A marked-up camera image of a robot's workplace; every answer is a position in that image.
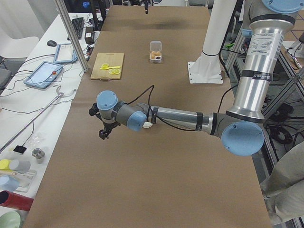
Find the clear plastic egg box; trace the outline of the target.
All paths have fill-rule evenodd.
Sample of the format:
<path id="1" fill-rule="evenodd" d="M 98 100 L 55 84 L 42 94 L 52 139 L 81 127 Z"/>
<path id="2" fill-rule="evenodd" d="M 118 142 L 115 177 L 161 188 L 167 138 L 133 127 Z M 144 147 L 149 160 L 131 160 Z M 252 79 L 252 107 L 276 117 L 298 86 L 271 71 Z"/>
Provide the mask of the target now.
<path id="1" fill-rule="evenodd" d="M 161 41 L 151 41 L 150 42 L 150 62 L 161 63 L 162 62 L 162 42 Z"/>

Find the black power adapter box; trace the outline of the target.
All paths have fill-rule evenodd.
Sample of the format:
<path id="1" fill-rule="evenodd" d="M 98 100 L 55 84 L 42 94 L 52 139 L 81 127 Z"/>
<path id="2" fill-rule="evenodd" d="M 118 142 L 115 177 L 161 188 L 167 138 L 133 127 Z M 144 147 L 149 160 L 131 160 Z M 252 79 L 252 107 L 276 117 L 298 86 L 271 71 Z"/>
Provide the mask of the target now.
<path id="1" fill-rule="evenodd" d="M 85 42 L 86 44 L 93 44 L 95 41 L 95 31 L 93 27 L 85 28 Z"/>

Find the white ceramic bowl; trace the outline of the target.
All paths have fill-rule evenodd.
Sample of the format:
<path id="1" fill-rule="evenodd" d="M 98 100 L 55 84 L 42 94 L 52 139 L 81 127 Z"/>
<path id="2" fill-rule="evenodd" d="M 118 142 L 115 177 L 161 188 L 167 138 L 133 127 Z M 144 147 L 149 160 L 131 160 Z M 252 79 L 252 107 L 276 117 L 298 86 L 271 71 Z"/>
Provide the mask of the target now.
<path id="1" fill-rule="evenodd" d="M 148 129 L 148 128 L 151 128 L 153 126 L 153 123 L 150 123 L 150 122 L 144 122 L 144 124 L 143 124 L 143 128 L 144 129 Z"/>

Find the lemon slice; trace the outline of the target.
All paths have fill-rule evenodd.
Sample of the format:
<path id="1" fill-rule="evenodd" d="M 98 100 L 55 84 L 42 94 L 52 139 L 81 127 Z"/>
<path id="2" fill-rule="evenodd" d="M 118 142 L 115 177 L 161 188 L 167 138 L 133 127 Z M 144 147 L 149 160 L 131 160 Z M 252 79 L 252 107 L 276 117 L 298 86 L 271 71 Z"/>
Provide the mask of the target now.
<path id="1" fill-rule="evenodd" d="M 118 74 L 121 73 L 121 70 L 118 69 L 118 68 L 113 68 L 113 69 L 109 69 L 108 73 L 111 74 L 111 75 L 118 75 Z"/>
<path id="2" fill-rule="evenodd" d="M 104 63 L 101 65 L 101 69 L 107 69 L 109 67 L 109 64 L 108 63 Z"/>

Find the yellow plastic knife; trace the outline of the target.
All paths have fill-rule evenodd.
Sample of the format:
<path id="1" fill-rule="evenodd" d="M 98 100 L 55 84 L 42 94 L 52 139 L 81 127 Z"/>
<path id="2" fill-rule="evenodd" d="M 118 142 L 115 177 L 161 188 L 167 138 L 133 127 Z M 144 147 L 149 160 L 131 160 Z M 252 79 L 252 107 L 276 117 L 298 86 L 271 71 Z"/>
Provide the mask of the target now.
<path id="1" fill-rule="evenodd" d="M 109 70 L 109 69 L 120 69 L 121 66 L 108 66 L 108 67 L 101 67 L 101 70 Z"/>

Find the metal rod tool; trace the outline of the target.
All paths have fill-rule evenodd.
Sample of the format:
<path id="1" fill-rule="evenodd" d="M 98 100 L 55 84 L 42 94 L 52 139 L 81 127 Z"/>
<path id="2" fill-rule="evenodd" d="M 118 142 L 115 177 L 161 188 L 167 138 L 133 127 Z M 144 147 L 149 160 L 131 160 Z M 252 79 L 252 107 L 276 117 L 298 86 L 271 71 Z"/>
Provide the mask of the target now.
<path id="1" fill-rule="evenodd" d="M 12 136 L 1 148 L 0 152 L 3 152 L 21 133 L 23 133 L 34 121 L 41 116 L 51 105 L 53 105 L 57 100 L 59 100 L 62 97 L 69 97 L 74 92 L 77 91 L 76 88 L 74 88 L 70 93 L 64 93 L 60 92 L 61 86 L 59 85 L 56 89 L 57 95 L 38 113 L 36 114 L 26 125 L 24 125 L 14 136 Z"/>

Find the wooden cutting board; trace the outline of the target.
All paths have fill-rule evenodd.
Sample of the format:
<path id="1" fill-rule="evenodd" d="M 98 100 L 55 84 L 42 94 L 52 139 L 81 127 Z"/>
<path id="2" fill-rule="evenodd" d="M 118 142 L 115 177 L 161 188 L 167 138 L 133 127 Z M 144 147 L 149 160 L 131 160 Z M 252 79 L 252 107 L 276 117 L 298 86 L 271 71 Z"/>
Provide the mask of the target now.
<path id="1" fill-rule="evenodd" d="M 90 78 L 92 80 L 121 79 L 123 60 L 124 53 L 98 53 Z"/>

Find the small metal cup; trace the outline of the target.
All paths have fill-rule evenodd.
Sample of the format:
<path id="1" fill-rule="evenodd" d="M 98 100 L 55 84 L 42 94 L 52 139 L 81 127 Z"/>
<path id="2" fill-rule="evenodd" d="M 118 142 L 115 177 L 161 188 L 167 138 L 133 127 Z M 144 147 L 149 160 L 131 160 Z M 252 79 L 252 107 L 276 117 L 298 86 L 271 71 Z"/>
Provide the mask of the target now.
<path id="1" fill-rule="evenodd" d="M 36 159 L 38 164 L 42 164 L 45 158 L 45 152 L 40 148 L 35 148 L 32 151 L 32 156 Z"/>

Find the black keyboard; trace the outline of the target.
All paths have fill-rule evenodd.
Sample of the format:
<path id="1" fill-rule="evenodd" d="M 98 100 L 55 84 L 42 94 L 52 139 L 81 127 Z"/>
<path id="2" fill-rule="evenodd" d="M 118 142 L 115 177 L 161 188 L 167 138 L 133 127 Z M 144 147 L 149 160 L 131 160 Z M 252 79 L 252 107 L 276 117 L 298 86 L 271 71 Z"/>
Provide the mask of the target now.
<path id="1" fill-rule="evenodd" d="M 81 39 L 82 33 L 83 33 L 83 28 L 84 28 L 84 18 L 79 17 L 79 18 L 72 19 L 71 23 L 73 25 L 77 38 Z"/>

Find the blue teach pendant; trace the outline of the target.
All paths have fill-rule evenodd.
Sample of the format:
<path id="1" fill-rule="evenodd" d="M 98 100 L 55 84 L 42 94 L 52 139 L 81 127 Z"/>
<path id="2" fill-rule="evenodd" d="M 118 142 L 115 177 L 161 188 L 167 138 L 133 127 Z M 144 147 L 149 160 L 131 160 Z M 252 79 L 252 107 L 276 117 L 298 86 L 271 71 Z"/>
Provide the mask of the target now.
<path id="1" fill-rule="evenodd" d="M 24 80 L 27 86 L 45 89 L 48 87 L 61 73 L 63 65 L 43 61 L 31 74 Z"/>
<path id="2" fill-rule="evenodd" d="M 57 64 L 73 63 L 77 61 L 77 56 L 73 45 L 70 43 L 58 44 L 53 62 Z"/>

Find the small black square pad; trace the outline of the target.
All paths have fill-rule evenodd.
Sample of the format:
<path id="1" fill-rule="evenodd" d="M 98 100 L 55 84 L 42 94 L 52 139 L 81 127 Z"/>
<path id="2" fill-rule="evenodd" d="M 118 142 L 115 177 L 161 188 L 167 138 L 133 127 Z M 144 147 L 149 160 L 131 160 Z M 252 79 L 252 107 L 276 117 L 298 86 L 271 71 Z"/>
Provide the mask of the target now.
<path id="1" fill-rule="evenodd" d="M 14 152 L 18 153 L 18 154 L 24 154 L 24 152 L 27 150 L 26 147 L 24 146 L 20 146 L 20 145 L 16 145 L 16 147 L 13 149 Z"/>

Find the grey cup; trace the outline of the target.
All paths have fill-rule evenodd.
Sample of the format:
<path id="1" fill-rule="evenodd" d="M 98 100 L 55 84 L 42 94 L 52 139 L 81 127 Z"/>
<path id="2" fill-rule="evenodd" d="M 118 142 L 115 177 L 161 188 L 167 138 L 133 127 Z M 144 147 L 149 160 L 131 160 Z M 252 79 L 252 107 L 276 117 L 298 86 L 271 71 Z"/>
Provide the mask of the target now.
<path id="1" fill-rule="evenodd" d="M 22 161 L 22 160 L 12 160 L 9 164 L 9 168 L 13 171 L 19 173 L 26 173 L 30 170 L 31 163 L 29 161 Z"/>

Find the black computer mouse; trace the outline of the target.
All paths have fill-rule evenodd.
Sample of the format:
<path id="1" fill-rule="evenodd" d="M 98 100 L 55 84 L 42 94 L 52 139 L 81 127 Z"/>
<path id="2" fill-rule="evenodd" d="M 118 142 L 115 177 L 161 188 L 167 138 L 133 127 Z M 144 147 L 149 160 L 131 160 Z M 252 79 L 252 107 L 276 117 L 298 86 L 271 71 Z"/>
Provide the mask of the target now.
<path id="1" fill-rule="evenodd" d="M 47 42 L 47 45 L 48 45 L 49 47 L 56 47 L 56 46 L 57 46 L 57 42 L 55 42 L 55 41 L 53 41 L 53 40 L 49 40 L 49 41 Z"/>

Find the yellow cup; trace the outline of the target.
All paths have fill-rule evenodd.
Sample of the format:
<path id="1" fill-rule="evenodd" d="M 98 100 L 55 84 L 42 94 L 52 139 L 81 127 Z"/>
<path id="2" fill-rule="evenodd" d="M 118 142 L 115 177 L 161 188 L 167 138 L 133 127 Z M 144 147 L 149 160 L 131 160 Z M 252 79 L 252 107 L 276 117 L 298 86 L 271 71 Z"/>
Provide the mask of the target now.
<path id="1" fill-rule="evenodd" d="M 2 159 L 0 160 L 0 169 L 1 170 L 9 170 L 10 169 L 11 160 Z"/>

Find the light blue cup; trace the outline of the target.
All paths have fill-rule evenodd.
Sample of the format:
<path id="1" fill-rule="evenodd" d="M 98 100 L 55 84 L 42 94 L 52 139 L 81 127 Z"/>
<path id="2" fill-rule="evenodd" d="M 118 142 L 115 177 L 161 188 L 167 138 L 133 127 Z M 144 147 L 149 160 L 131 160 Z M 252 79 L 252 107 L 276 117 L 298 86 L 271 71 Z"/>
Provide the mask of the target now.
<path id="1" fill-rule="evenodd" d="M 0 177 L 0 189 L 15 191 L 19 187 L 19 181 L 9 175 L 3 175 Z"/>

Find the red cylinder bottle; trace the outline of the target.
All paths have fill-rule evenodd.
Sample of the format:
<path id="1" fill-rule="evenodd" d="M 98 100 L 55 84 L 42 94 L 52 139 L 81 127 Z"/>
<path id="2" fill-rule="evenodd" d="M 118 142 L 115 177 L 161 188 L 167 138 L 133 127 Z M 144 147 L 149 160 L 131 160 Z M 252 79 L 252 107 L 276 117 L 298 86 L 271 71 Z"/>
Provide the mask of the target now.
<path id="1" fill-rule="evenodd" d="M 34 199 L 11 191 L 0 192 L 0 205 L 7 208 L 30 211 Z"/>

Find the green bowl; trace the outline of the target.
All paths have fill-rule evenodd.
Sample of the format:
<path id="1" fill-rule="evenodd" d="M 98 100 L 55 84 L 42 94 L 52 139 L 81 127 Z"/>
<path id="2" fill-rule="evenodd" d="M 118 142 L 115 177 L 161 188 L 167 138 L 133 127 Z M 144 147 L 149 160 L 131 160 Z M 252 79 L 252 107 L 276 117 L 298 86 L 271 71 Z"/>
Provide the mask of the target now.
<path id="1" fill-rule="evenodd" d="M 0 217 L 0 228 L 20 228 L 21 216 L 16 211 L 7 212 Z"/>

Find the person in beige trousers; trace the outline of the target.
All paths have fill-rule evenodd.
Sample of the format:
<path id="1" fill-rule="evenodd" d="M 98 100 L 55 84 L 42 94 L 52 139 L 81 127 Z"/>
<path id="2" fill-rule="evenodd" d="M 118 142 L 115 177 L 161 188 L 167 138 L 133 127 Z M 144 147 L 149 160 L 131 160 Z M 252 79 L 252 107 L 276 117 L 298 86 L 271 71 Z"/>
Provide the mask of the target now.
<path id="1" fill-rule="evenodd" d="M 304 143 L 287 152 L 261 184 L 272 225 L 304 215 Z"/>

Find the aluminium frame post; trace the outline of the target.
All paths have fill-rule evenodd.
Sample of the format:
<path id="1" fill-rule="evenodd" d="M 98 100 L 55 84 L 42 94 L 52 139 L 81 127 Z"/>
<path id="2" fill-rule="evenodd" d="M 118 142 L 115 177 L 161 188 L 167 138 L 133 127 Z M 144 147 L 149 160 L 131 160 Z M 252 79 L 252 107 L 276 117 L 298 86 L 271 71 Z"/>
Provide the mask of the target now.
<path id="1" fill-rule="evenodd" d="M 78 41 L 76 32 L 74 30 L 74 27 L 72 25 L 69 13 L 67 11 L 67 8 L 65 6 L 65 3 L 63 0 L 54 0 L 56 9 L 59 12 L 59 15 L 62 19 L 62 22 L 64 24 L 64 27 L 66 29 L 66 32 L 68 34 L 68 37 L 70 38 L 71 44 L 74 48 L 74 51 L 76 52 L 76 56 L 78 60 L 80 61 L 80 65 L 82 67 L 82 70 L 84 73 L 88 71 L 88 63 L 83 55 L 82 48 L 80 46 L 80 43 Z"/>

